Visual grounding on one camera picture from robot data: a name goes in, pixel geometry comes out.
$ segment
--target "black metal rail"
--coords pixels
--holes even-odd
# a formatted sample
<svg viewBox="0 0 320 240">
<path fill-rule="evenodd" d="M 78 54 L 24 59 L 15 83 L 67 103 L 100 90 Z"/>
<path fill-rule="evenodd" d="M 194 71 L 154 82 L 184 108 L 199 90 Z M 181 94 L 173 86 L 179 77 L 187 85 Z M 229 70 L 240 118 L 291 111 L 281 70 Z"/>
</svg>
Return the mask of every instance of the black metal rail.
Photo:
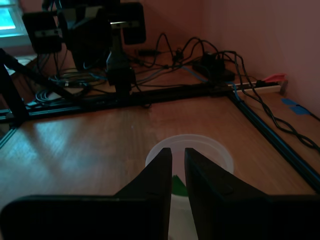
<svg viewBox="0 0 320 240">
<path fill-rule="evenodd" d="M 298 153 L 293 150 L 278 134 L 276 134 L 249 106 L 236 99 L 233 93 L 229 99 L 244 114 L 244 116 L 272 144 L 282 157 L 299 173 L 299 175 L 320 194 L 320 175 Z"/>
</svg>

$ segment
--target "pink wall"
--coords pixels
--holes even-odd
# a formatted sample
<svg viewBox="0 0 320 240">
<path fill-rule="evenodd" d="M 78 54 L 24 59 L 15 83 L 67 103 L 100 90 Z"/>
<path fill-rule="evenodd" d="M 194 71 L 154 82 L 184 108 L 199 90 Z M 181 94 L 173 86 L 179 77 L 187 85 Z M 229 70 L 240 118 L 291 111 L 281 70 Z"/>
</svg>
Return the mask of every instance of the pink wall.
<svg viewBox="0 0 320 240">
<path fill-rule="evenodd" d="M 204 8 L 215 9 L 212 4 L 207 0 Z M 288 97 L 320 115 L 320 2 L 224 0 L 218 7 L 220 13 L 204 17 L 219 29 L 203 36 L 237 51 L 258 77 L 287 73 Z"/>
</svg>

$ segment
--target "blue tape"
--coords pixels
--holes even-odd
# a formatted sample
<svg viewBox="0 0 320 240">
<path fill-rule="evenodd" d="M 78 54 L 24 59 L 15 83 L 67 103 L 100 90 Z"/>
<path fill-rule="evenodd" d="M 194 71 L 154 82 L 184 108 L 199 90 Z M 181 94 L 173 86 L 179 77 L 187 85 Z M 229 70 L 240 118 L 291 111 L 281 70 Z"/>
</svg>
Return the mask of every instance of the blue tape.
<svg viewBox="0 0 320 240">
<path fill-rule="evenodd" d="M 289 98 L 282 98 L 281 101 L 285 104 L 285 105 L 298 105 L 298 103 L 292 101 Z"/>
<path fill-rule="evenodd" d="M 300 106 L 291 106 L 289 107 L 297 115 L 309 115 L 310 112 L 307 109 L 304 109 Z"/>
</svg>

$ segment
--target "black cable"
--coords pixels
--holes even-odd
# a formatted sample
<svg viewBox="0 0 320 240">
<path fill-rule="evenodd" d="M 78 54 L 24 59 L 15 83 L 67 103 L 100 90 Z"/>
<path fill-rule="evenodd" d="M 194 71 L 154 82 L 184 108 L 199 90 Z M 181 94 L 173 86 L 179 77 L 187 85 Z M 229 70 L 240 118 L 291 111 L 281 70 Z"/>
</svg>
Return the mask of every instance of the black cable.
<svg viewBox="0 0 320 240">
<path fill-rule="evenodd" d="M 96 89 L 96 88 L 91 88 L 92 91 L 96 91 L 96 92 L 100 92 L 100 93 L 104 93 L 104 94 L 112 94 L 113 92 L 107 92 L 107 91 L 103 91 L 100 89 Z"/>
<path fill-rule="evenodd" d="M 42 64 L 42 66 L 40 67 L 40 70 L 42 71 L 43 68 L 46 66 L 46 64 L 48 63 L 50 59 L 50 54 L 48 54 L 48 56 L 46 57 L 46 59 L 44 60 L 44 63 Z"/>
<path fill-rule="evenodd" d="M 61 69 L 62 69 L 62 67 L 63 67 L 64 64 L 65 64 L 65 61 L 66 61 L 66 58 L 67 58 L 67 54 L 68 54 L 68 49 L 66 48 L 66 49 L 65 49 L 65 54 L 64 54 L 64 57 L 63 57 L 63 60 L 62 60 L 62 63 L 61 63 L 60 68 L 59 68 L 59 73 L 61 73 Z"/>
<path fill-rule="evenodd" d="M 259 81 L 259 79 L 257 79 L 257 78 L 254 77 L 254 76 L 248 75 L 248 77 L 249 77 L 249 78 L 252 78 L 252 79 L 254 79 L 254 80 L 256 80 L 256 81 Z"/>
<path fill-rule="evenodd" d="M 185 87 L 191 86 L 190 84 L 175 84 L 175 85 L 147 85 L 139 84 L 140 87 L 154 87 L 154 88 L 174 88 L 174 87 Z"/>
<path fill-rule="evenodd" d="M 39 74 L 42 76 L 42 77 L 45 77 L 44 75 L 43 75 L 43 73 L 41 72 L 41 68 L 40 68 L 40 63 L 39 63 L 40 61 L 39 61 L 39 55 L 37 55 L 36 56 L 36 67 L 37 67 L 37 69 L 38 69 L 38 72 L 39 72 Z"/>
<path fill-rule="evenodd" d="M 158 40 L 156 41 L 156 45 L 155 45 L 155 51 L 157 52 L 158 51 L 158 47 L 159 47 L 159 42 L 161 40 L 161 37 L 164 36 L 165 38 L 165 41 L 166 41 L 166 44 L 168 45 L 169 47 L 169 50 L 170 50 L 170 53 L 171 53 L 171 57 L 172 59 L 174 58 L 174 53 L 172 52 L 172 49 L 171 49 L 171 46 L 169 44 L 169 41 L 168 41 L 168 38 L 167 38 L 167 35 L 165 33 L 161 33 L 160 36 L 158 37 Z M 151 63 L 151 65 L 145 65 L 144 66 L 148 69 L 152 68 L 154 65 L 156 65 L 156 61 L 157 61 L 157 54 L 154 55 L 154 59 L 153 59 L 153 62 Z"/>
<path fill-rule="evenodd" d="M 35 91 L 32 89 L 32 87 L 31 87 L 30 83 L 28 82 L 28 79 L 26 78 L 26 76 L 25 76 L 25 75 L 23 75 L 23 78 L 24 78 L 24 81 L 25 81 L 26 85 L 28 86 L 28 88 L 29 88 L 30 92 L 35 96 L 35 95 L 36 95 L 36 93 L 35 93 Z"/>
<path fill-rule="evenodd" d="M 234 64 L 235 64 L 235 68 L 236 68 L 236 71 L 237 71 L 237 74 L 239 76 L 239 80 L 240 80 L 240 87 L 241 87 L 241 91 L 248 97 L 252 98 L 253 100 L 259 102 L 262 107 L 263 107 L 263 110 L 265 111 L 265 113 L 272 119 L 273 123 L 275 124 L 275 126 L 280 129 L 281 131 L 285 132 L 285 133 L 288 133 L 288 134 L 292 134 L 292 135 L 295 135 L 300 142 L 302 142 L 305 146 L 309 147 L 309 148 L 312 148 L 312 149 L 316 149 L 319 153 L 320 153 L 320 147 L 314 142 L 312 141 L 310 138 L 302 135 L 302 134 L 299 134 L 296 129 L 290 125 L 288 122 L 278 118 L 278 117 L 275 117 L 272 113 L 272 111 L 270 110 L 270 108 L 264 103 L 264 101 L 262 100 L 262 98 L 260 97 L 260 95 L 257 93 L 257 91 L 255 90 L 255 87 L 254 85 L 252 84 L 248 74 L 247 74 L 247 71 L 246 71 L 246 68 L 245 68 L 245 64 L 244 64 L 244 60 L 242 58 L 242 56 L 240 56 L 239 54 L 237 54 L 235 51 L 222 51 L 220 53 L 230 53 L 230 54 L 234 54 Z M 239 70 L 239 65 L 237 63 L 237 57 L 241 59 L 241 64 L 242 64 L 242 69 L 243 69 L 243 72 L 244 72 L 244 75 L 248 81 L 248 83 L 250 84 L 250 87 L 253 91 L 253 93 L 257 96 L 254 97 L 250 94 L 248 94 L 245 89 L 243 88 L 243 81 L 242 81 L 242 76 L 240 74 L 240 70 Z M 288 129 L 285 129 L 283 127 L 281 127 L 278 122 L 282 123 L 282 124 L 285 124 L 290 130 Z"/>
<path fill-rule="evenodd" d="M 198 40 L 198 42 L 193 46 L 192 52 L 193 52 L 193 49 L 195 48 L 195 46 L 200 43 L 200 44 L 201 44 L 201 48 L 202 48 L 202 54 L 204 55 L 204 54 L 205 54 L 205 46 L 204 46 L 202 40 L 201 40 L 200 38 L 196 37 L 196 36 L 190 38 L 190 39 L 186 42 L 186 44 L 184 45 L 184 47 L 183 47 L 183 49 L 182 49 L 182 53 L 186 50 L 187 46 L 189 45 L 189 43 L 191 43 L 192 40 Z"/>
<path fill-rule="evenodd" d="M 176 71 L 176 70 L 179 70 L 179 69 L 181 69 L 181 67 L 186 66 L 186 65 L 189 65 L 189 64 L 193 63 L 194 61 L 196 61 L 196 60 L 198 60 L 198 59 L 199 59 L 199 58 L 196 57 L 195 59 L 193 59 L 193 60 L 191 60 L 191 61 L 188 61 L 188 62 L 186 62 L 186 63 L 177 65 L 177 66 L 175 66 L 174 69 L 172 69 L 172 70 L 170 70 L 170 71 L 166 71 L 166 72 L 160 73 L 160 74 L 158 74 L 158 75 L 156 75 L 156 76 L 154 76 L 154 77 L 152 77 L 152 78 L 149 78 L 149 79 L 147 79 L 147 80 L 145 80 L 145 81 L 143 81 L 143 82 L 140 82 L 139 85 L 146 84 L 146 83 L 151 82 L 152 80 L 154 80 L 154 79 L 156 79 L 156 78 L 158 78 L 158 77 L 160 77 L 160 76 L 162 76 L 162 75 L 164 75 L 164 74 L 169 74 L 169 73 L 172 73 L 172 72 L 174 72 L 174 71 Z"/>
<path fill-rule="evenodd" d="M 56 75 L 59 77 L 60 76 L 60 72 L 59 72 L 59 67 L 58 67 L 58 54 L 56 56 L 56 54 L 53 54 L 53 59 L 54 59 L 54 65 L 55 65 L 55 70 L 56 70 Z"/>
<path fill-rule="evenodd" d="M 297 106 L 297 107 L 300 107 L 300 108 L 303 108 L 304 110 L 306 110 L 306 111 L 310 114 L 311 117 L 313 117 L 314 119 L 316 119 L 316 120 L 318 120 L 318 121 L 320 122 L 320 118 L 317 117 L 316 115 L 314 115 L 312 112 L 310 112 L 310 111 L 309 111 L 308 109 L 306 109 L 304 106 L 301 106 L 300 104 L 297 104 L 296 106 Z"/>
<path fill-rule="evenodd" d="M 148 69 L 148 70 L 144 70 L 144 71 L 138 71 L 135 73 L 135 75 L 137 74 L 144 74 L 144 73 L 147 73 L 147 72 L 151 72 L 151 71 L 154 71 L 154 70 L 160 70 L 162 69 L 162 67 L 156 67 L 156 68 L 152 68 L 152 69 Z"/>
<path fill-rule="evenodd" d="M 217 48 L 215 45 L 213 45 L 211 42 L 209 42 L 209 41 L 207 41 L 207 40 L 201 40 L 201 42 L 202 42 L 202 43 L 209 44 L 211 47 L 214 48 L 214 50 L 215 50 L 217 53 L 219 52 L 219 51 L 218 51 L 218 48 Z"/>
<path fill-rule="evenodd" d="M 145 93 L 144 93 L 143 91 L 141 91 L 141 89 L 140 89 L 140 87 L 138 86 L 137 83 L 135 83 L 134 85 L 135 85 L 136 89 L 138 89 L 138 91 L 141 93 L 141 95 L 142 95 L 145 99 L 147 99 L 147 100 L 149 101 L 149 104 L 148 104 L 148 105 L 142 105 L 141 107 L 143 107 L 143 108 L 145 108 L 145 109 L 151 108 L 152 103 L 151 103 L 151 101 L 149 100 L 149 98 L 145 95 Z"/>
</svg>

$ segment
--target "blue cable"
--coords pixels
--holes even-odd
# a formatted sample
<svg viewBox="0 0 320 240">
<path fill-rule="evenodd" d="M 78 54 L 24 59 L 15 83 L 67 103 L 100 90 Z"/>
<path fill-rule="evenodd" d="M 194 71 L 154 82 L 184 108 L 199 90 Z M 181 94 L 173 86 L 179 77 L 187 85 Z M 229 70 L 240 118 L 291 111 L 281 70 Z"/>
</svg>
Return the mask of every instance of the blue cable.
<svg viewBox="0 0 320 240">
<path fill-rule="evenodd" d="M 241 98 L 239 97 L 239 95 L 238 95 L 238 93 L 237 93 L 237 86 L 236 86 L 236 84 L 235 84 L 234 82 L 232 82 L 232 81 L 228 81 L 228 82 L 226 82 L 226 83 L 227 83 L 227 84 L 231 84 L 231 85 L 233 86 L 235 98 L 240 102 L 240 104 L 243 104 Z M 248 111 L 250 111 L 250 108 L 248 108 L 246 105 L 243 105 L 243 106 L 244 106 Z M 265 127 L 265 129 L 267 129 L 280 143 L 282 143 L 282 145 L 283 145 L 289 152 L 291 152 L 290 149 L 287 147 L 287 145 L 286 145 L 280 138 L 278 138 L 278 136 L 277 136 L 263 121 L 261 121 L 261 120 L 260 120 L 257 116 L 255 116 L 255 115 L 252 115 L 252 116 L 253 116 L 256 120 L 258 120 L 258 121 Z M 304 162 L 301 162 L 301 164 L 304 165 L 304 167 L 306 167 L 307 169 L 309 169 L 308 166 L 306 166 Z M 310 171 L 310 173 L 317 179 L 317 175 L 315 175 L 314 172 Z"/>
<path fill-rule="evenodd" d="M 241 99 L 240 99 L 240 97 L 239 97 L 239 95 L 238 95 L 238 93 L 237 93 L 237 86 L 235 85 L 235 83 L 232 82 L 232 81 L 227 81 L 226 83 L 227 83 L 227 84 L 231 84 L 231 85 L 233 86 L 235 98 L 236 98 L 238 101 L 241 101 Z"/>
<path fill-rule="evenodd" d="M 89 73 L 91 77 L 95 78 L 95 79 L 103 79 L 108 81 L 108 78 L 106 78 L 105 76 L 100 76 L 100 75 L 95 75 L 94 73 L 90 72 Z"/>
<path fill-rule="evenodd" d="M 163 71 L 163 70 L 165 70 L 165 68 L 162 68 L 162 69 L 160 69 L 160 70 L 152 73 L 150 76 L 147 76 L 146 78 L 141 79 L 141 80 L 138 80 L 138 81 L 136 81 L 136 82 L 137 82 L 137 83 L 141 83 L 141 82 L 144 82 L 144 81 L 146 81 L 146 80 L 149 80 L 149 79 L 152 78 L 154 75 L 157 75 L 158 73 L 160 73 L 160 72 Z"/>
<path fill-rule="evenodd" d="M 181 67 L 181 68 L 187 70 L 189 73 L 191 73 L 191 74 L 192 74 L 193 76 L 195 76 L 197 79 L 199 79 L 201 82 L 204 82 L 204 83 L 208 82 L 207 79 L 202 78 L 201 76 L 199 76 L 198 74 L 196 74 L 194 71 L 190 70 L 189 68 L 187 68 L 187 67 L 185 67 L 185 66 L 183 66 L 183 67 Z"/>
</svg>

